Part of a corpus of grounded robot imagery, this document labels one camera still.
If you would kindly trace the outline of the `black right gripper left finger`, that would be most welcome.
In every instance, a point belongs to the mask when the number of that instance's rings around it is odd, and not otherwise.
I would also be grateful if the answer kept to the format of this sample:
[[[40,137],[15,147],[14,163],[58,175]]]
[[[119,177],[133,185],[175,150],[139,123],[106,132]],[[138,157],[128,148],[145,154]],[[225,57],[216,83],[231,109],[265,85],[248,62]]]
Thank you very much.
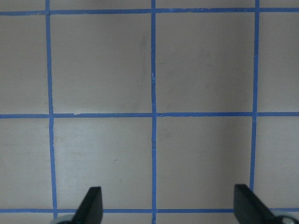
[[[101,187],[90,187],[71,224],[100,224],[103,219]]]

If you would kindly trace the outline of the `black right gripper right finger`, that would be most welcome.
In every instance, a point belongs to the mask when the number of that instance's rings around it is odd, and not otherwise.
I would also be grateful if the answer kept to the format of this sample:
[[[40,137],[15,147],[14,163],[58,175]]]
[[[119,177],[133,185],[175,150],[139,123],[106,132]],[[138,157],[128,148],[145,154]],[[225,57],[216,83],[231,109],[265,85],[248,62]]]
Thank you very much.
[[[234,215],[240,224],[282,224],[245,184],[234,186]]]

